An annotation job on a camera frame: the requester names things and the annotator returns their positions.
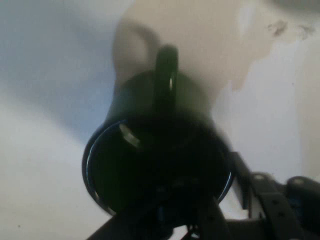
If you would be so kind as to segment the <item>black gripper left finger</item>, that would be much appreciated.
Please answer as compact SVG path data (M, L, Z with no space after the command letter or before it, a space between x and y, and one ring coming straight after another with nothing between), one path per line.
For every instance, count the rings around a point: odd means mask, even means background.
M231 240L218 201L198 183L159 188L116 213L89 236L90 240L168 240L186 226L190 240Z

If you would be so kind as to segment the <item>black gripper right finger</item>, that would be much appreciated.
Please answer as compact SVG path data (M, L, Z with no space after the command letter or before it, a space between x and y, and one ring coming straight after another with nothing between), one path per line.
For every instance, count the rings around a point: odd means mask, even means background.
M320 184L294 176L285 184L265 172L252 172L237 152L234 190L245 220L231 221L235 240L318 240L320 238Z

